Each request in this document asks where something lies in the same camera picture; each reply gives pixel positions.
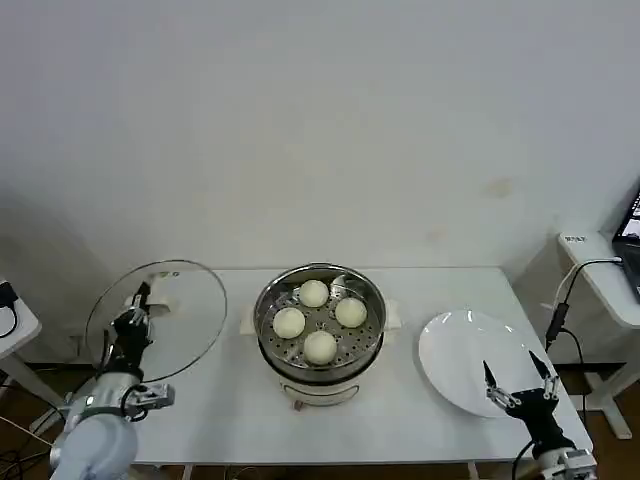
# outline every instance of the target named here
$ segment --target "power cord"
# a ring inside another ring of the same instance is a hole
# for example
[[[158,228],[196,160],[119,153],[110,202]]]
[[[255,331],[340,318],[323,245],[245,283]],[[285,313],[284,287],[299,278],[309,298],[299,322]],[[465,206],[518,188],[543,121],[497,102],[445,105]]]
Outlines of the power cord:
[[[513,461],[513,464],[511,465],[511,480],[517,480],[518,463],[520,463],[522,456],[526,453],[527,450],[529,450],[529,448],[531,448],[533,443],[533,440],[530,440],[529,443],[522,447],[522,450],[520,450],[520,453],[518,453],[518,456]]]
[[[622,264],[622,259],[619,257],[603,258],[603,259],[597,259],[597,260],[589,260],[580,264],[573,265],[573,267],[569,269],[569,272],[565,275],[565,277],[560,282],[560,285],[558,285],[558,289],[556,290],[556,295],[553,300],[554,311],[553,311],[553,316],[551,318],[551,324],[549,325],[549,328],[547,329],[547,333],[545,335],[545,339],[546,339],[546,345],[544,349],[545,352],[549,351],[549,348],[551,348],[551,344],[555,341],[555,339],[558,337],[560,333],[566,333],[567,335],[570,335],[576,344],[576,348],[578,349],[578,356],[580,357],[580,365],[582,366],[584,366],[584,357],[582,356],[582,347],[580,346],[578,337],[576,337],[574,333],[569,329],[564,328],[564,322],[567,317],[567,312],[569,311],[569,297],[571,296],[571,292],[573,291],[573,287],[576,283],[578,275],[580,275],[580,272],[582,271],[582,269],[585,268],[587,265],[593,265],[596,263]],[[562,289],[564,285],[567,283],[567,281],[569,281],[569,279],[571,279],[571,282],[569,283],[569,288],[567,289],[567,293],[564,297],[564,301],[562,301],[561,303],[558,303],[558,301],[560,300]],[[584,428],[585,430],[587,430],[587,433],[589,433],[589,428],[587,426],[586,403],[587,403],[586,394],[583,393],[582,394],[582,423],[584,424]],[[516,477],[517,477],[517,471],[518,471],[518,463],[520,463],[522,456],[533,445],[533,443],[534,443],[533,440],[527,443],[522,448],[522,450],[520,450],[520,453],[518,453],[518,456],[513,461],[513,465],[511,468],[512,480],[517,480]]]
[[[584,357],[582,356],[582,347],[580,346],[580,341],[575,334],[569,330],[568,328],[561,328],[560,333],[566,333],[573,338],[573,341],[576,344],[576,348],[578,349],[578,357],[580,358],[580,365],[584,368]],[[587,394],[582,394],[582,423],[584,424],[584,429],[589,433],[589,427],[587,426]]]
[[[571,296],[571,292],[573,291],[573,287],[578,279],[578,275],[583,268],[588,265],[594,265],[596,263],[613,263],[617,265],[622,264],[622,259],[620,257],[613,258],[602,258],[597,260],[588,260],[586,262],[582,262],[580,264],[576,264],[569,270],[569,273],[565,275],[558,286],[558,290],[556,291],[555,299],[553,301],[553,316],[551,317],[551,323],[549,324],[549,328],[547,328],[547,332],[545,334],[546,340],[546,349],[548,350],[551,344],[555,341],[560,333],[560,330],[564,327],[564,322],[567,317],[567,313],[569,312],[569,297]],[[560,295],[562,292],[562,288],[567,283],[567,281],[571,278],[571,282],[569,283],[569,288],[567,289],[567,293],[564,297],[564,301],[558,303],[560,299]]]
[[[44,422],[46,420],[48,420],[51,415],[53,414],[57,414],[60,416],[60,419],[64,422],[65,421],[65,417],[62,414],[62,412],[60,411],[60,409],[58,409],[55,405],[53,405],[51,402],[45,400],[44,398],[42,398],[39,395],[36,395],[32,392],[30,392],[29,390],[25,390],[24,388],[18,386],[18,385],[2,385],[0,387],[1,389],[8,389],[8,390],[14,390],[17,392],[20,392],[24,395],[28,395],[30,397],[36,398],[38,400],[40,400],[41,402],[45,403],[46,405],[48,405],[49,407],[51,407],[53,409],[53,411],[47,415],[39,424],[38,426],[34,429],[35,431],[37,431],[41,425],[44,424]],[[19,450],[5,450],[3,452],[0,453],[0,461],[3,461],[4,463],[9,463],[10,465],[5,468],[3,471],[0,472],[0,475],[3,475],[4,479],[22,479],[23,478],[23,474],[26,473],[28,470],[30,470],[31,468],[35,467],[39,462],[41,462],[43,459],[46,459],[49,455],[49,451],[47,450],[46,452],[42,452],[36,455],[31,455],[25,458],[21,458],[20,454],[24,451],[24,449],[27,447],[27,445],[29,444],[30,440],[32,439],[31,436],[29,436],[27,438],[27,440],[24,442],[24,444],[22,445],[22,447],[19,448]],[[12,454],[14,456],[14,458],[12,460],[3,460],[1,457],[5,457],[6,455]],[[31,461],[31,464],[27,465],[26,467],[23,468],[23,463],[25,462],[29,462]],[[17,469],[18,471],[15,472],[14,474],[11,474],[11,471]]]
[[[0,338],[6,338],[18,328],[18,315],[16,314],[16,301],[18,295],[13,291],[9,282],[0,284],[0,308],[8,308],[13,313],[13,325],[4,333],[0,333]]]

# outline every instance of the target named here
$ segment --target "steamed bun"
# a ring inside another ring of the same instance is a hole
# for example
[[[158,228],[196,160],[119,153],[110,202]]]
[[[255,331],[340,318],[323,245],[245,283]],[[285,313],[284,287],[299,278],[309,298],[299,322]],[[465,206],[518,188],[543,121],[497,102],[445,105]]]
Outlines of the steamed bun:
[[[338,351],[338,344],[328,332],[318,330],[310,334],[304,341],[304,358],[315,365],[326,365]]]
[[[300,310],[287,307],[273,317],[273,331],[280,338],[295,338],[304,330],[305,318]]]
[[[336,307],[336,320],[344,327],[359,327],[366,319],[367,307],[357,298],[345,298]]]
[[[300,287],[300,301],[307,307],[321,307],[329,298],[329,289],[318,280],[308,280]]]

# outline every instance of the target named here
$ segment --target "table leg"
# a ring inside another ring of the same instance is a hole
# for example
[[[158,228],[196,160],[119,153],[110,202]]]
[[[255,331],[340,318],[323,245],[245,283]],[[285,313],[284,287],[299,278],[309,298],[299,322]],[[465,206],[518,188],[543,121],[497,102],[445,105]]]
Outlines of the table leg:
[[[34,395],[42,397],[44,400],[47,400],[55,406],[62,405],[62,397],[53,391],[49,385],[40,380],[40,377],[38,377],[38,375],[36,375],[35,372],[28,368],[24,363],[18,360],[18,357],[15,355],[9,355],[8,357],[0,359],[0,370],[3,370],[7,375]]]
[[[597,373],[585,373],[585,379],[591,387],[591,393],[586,398],[587,410],[602,412],[618,439],[631,439],[631,429],[618,408],[615,397],[640,379],[640,360],[637,356],[634,358],[632,355],[624,367],[605,381]],[[571,395],[571,401],[577,410],[582,409],[581,395]]]
[[[185,465],[182,471],[182,480],[191,480],[191,472],[193,471],[193,465]]]

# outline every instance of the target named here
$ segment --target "desk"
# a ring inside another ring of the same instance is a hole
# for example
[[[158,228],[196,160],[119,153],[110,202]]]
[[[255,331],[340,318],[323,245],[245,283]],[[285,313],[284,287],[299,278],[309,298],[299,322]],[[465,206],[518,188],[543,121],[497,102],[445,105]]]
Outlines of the desk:
[[[530,439],[524,425],[459,409],[423,378],[416,358],[419,332],[432,317],[470,308],[508,320],[549,362],[504,274],[497,268],[360,271],[398,303],[403,326],[394,332],[394,341],[383,346],[353,399],[295,412],[260,355],[256,339],[239,332],[247,305],[280,271],[218,272],[228,291],[227,324],[199,363],[169,380],[176,389],[175,405],[152,411],[136,424],[136,462],[255,465],[513,459]],[[564,389],[556,419],[578,448],[592,448]]]
[[[0,338],[0,370],[3,370],[31,393],[48,400],[56,406],[62,405],[62,397],[40,380],[40,377],[27,368],[15,355],[12,355],[17,349],[34,339],[42,328],[38,319],[21,299],[16,301],[15,308],[18,326],[11,335]],[[11,317],[12,313],[8,308],[3,308],[0,309],[0,315]]]
[[[558,242],[574,264],[615,256],[611,241],[597,232],[562,232]],[[589,265],[582,269],[582,275],[618,324],[628,329],[640,328],[640,303],[619,266]],[[625,366],[605,382],[596,373],[585,374],[592,390],[592,393],[587,396],[587,409],[602,411],[619,439],[630,439],[632,433],[614,398],[640,379],[638,349],[640,345],[633,349]],[[574,397],[572,400],[576,406],[582,404],[581,397]]]

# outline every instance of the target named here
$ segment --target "black cable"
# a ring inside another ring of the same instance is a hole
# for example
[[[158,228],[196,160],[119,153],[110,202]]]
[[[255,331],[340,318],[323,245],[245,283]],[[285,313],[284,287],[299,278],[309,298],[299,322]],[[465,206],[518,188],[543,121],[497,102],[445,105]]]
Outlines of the black cable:
[[[564,302],[563,303],[568,303],[569,302],[569,296],[571,295],[571,290],[573,290],[573,285],[576,283],[576,280],[578,279],[578,275],[580,275],[580,272],[582,271],[582,269],[584,267],[586,267],[587,265],[593,265],[595,263],[615,263],[615,264],[622,264],[622,262],[620,260],[614,260],[614,259],[609,259],[609,260],[589,260],[588,262],[584,262],[582,265],[580,265],[578,267],[578,269],[576,270],[576,273],[574,273],[573,278],[571,279],[571,283],[569,284],[569,289],[567,290],[567,294],[564,296]]]
[[[11,328],[0,334],[0,338],[5,338],[11,335],[18,328],[18,315],[16,314],[16,301],[18,300],[18,295],[11,287],[9,282],[0,283],[0,308],[7,307],[13,313],[13,325]]]
[[[126,408],[127,398],[129,398],[129,395],[131,395],[131,393],[144,392],[146,390],[147,390],[147,387],[145,387],[142,384],[132,385],[129,388],[127,388],[127,390],[125,390],[124,392],[124,395],[122,395],[122,400],[120,400],[120,413],[122,414],[123,417],[128,417],[130,422],[133,422],[133,423],[139,422],[147,418],[147,415],[149,415],[149,410],[147,410],[146,408],[139,407],[142,410],[142,413],[136,415],[135,417],[132,417],[127,413],[127,408]]]
[[[564,301],[558,303],[553,311],[553,315],[551,317],[551,323],[549,324],[549,328],[547,328],[547,332],[545,333],[545,345],[548,349],[551,344],[555,341],[560,333],[560,329],[564,326],[565,318],[567,317],[567,313],[569,312],[569,297],[571,296],[571,292],[573,291],[573,286],[580,275],[580,272],[587,265],[593,265],[594,263],[614,263],[620,265],[622,262],[619,259],[603,259],[603,260],[589,260],[588,262],[584,262],[581,264],[573,274],[573,278],[571,279],[571,283],[569,284],[569,288],[567,290],[567,294],[564,297]]]
[[[511,465],[511,480],[517,480],[518,463],[520,463],[522,456],[526,453],[527,450],[529,450],[529,448],[531,448],[533,443],[533,440],[530,440],[529,443],[522,447],[522,450],[520,450],[520,453],[518,453],[518,456],[513,461],[513,464]]]
[[[109,330],[106,328],[102,331],[102,354],[100,355],[100,365],[96,371],[96,378],[98,378],[107,363],[107,350],[109,349]]]
[[[9,307],[9,310],[11,310],[11,312],[13,313],[13,325],[11,326],[11,328],[9,329],[9,331],[0,334],[0,338],[5,338],[8,337],[9,335],[11,335],[13,332],[16,331],[16,328],[18,328],[18,315],[16,314],[16,309],[13,305],[11,305]]]
[[[22,479],[23,474],[27,473],[29,470],[31,470],[33,467],[35,467],[36,465],[38,465],[40,462],[42,462],[42,460],[45,460],[49,458],[49,452],[44,452],[41,453],[39,455],[34,455],[31,458],[29,458],[28,460],[20,460],[20,467],[22,467],[23,463],[26,462],[33,462],[31,465],[25,467],[21,473],[19,475],[14,475],[12,477],[8,477],[7,480],[16,480],[16,479]]]
[[[8,388],[9,390],[15,390],[15,391],[17,391],[17,392],[20,392],[20,393],[24,393],[24,394],[26,394],[26,395],[29,395],[29,396],[31,396],[31,397],[33,397],[33,398],[37,398],[37,399],[38,399],[38,400],[40,400],[41,402],[46,403],[46,404],[47,404],[47,405],[48,405],[48,406],[53,410],[53,412],[51,412],[49,415],[47,415],[47,416],[46,416],[46,417],[45,417],[45,418],[44,418],[44,419],[43,419],[43,420],[38,424],[38,426],[35,428],[35,430],[34,430],[34,431],[37,431],[37,430],[38,430],[38,428],[40,428],[40,427],[44,424],[44,422],[46,422],[46,421],[51,417],[51,415],[53,415],[54,413],[57,413],[57,414],[60,416],[60,419],[62,420],[62,422],[63,422],[63,423],[64,423],[64,422],[66,422],[66,418],[64,417],[64,415],[63,415],[63,413],[60,411],[60,409],[59,409],[58,407],[56,407],[53,403],[51,403],[51,402],[49,402],[48,400],[45,400],[44,398],[42,398],[40,395],[36,395],[35,393],[32,393],[32,392],[30,392],[29,390],[26,390],[26,389],[24,389],[24,388],[22,388],[22,387],[20,387],[20,386],[18,386],[18,385],[3,385],[2,387],[0,387],[0,389],[2,389],[2,388]],[[19,449],[19,451],[20,451],[20,452],[24,451],[24,449],[25,449],[25,448],[29,445],[29,443],[31,442],[31,439],[32,439],[32,438],[33,438],[33,437],[31,437],[31,436],[27,437],[27,439],[25,440],[25,442],[22,444],[22,446],[21,446],[21,447],[20,447],[20,449]],[[12,450],[6,450],[6,451],[4,451],[4,452],[0,453],[0,456],[4,456],[4,455],[6,455],[7,453],[9,453],[9,452],[11,452],[11,451],[12,451]]]
[[[582,347],[580,346],[580,341],[578,340],[578,337],[576,337],[574,333],[567,328],[561,328],[560,333],[566,333],[567,335],[571,335],[571,338],[573,338],[573,341],[576,344],[576,348],[578,349],[578,357],[580,358],[580,365],[584,367],[584,357],[582,356]],[[582,394],[582,423],[584,424],[584,429],[587,431],[587,433],[589,433],[589,427],[587,426],[587,394],[586,393]]]
[[[29,390],[27,390],[25,388],[22,388],[22,387],[20,387],[18,385],[2,385],[2,386],[0,386],[0,390],[2,390],[3,388],[8,388],[9,390],[15,390],[16,392],[24,393],[25,395],[29,395],[30,397],[37,398],[41,402],[46,403],[47,405],[49,405],[49,407],[54,409],[58,413],[58,415],[60,415],[60,418],[62,419],[63,422],[66,421],[66,418],[64,417],[64,415],[62,414],[60,409],[58,407],[56,407],[50,401],[45,400],[44,398],[42,398],[40,395],[36,395],[35,393],[32,393]]]

